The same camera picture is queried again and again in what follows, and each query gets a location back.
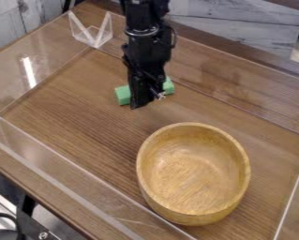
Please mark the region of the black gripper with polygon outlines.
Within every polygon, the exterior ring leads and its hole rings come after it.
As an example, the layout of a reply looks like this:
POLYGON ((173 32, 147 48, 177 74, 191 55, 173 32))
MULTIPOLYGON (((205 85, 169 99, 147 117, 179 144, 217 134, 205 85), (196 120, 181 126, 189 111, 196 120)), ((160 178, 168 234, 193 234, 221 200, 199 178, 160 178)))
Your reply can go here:
POLYGON ((144 29, 125 27, 128 42, 123 44, 123 60, 128 68, 129 107, 136 109, 164 97, 165 63, 176 43, 168 24, 153 24, 144 29))

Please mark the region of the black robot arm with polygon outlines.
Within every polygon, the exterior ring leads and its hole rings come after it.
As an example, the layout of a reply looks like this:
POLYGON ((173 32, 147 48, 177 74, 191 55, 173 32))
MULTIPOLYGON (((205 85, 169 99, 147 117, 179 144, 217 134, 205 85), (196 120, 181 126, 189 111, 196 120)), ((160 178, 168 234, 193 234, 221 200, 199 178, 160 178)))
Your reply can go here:
POLYGON ((125 17, 127 42, 121 45, 128 68, 129 107, 144 107, 164 97, 165 63, 176 34, 165 15, 169 0, 119 0, 125 17))

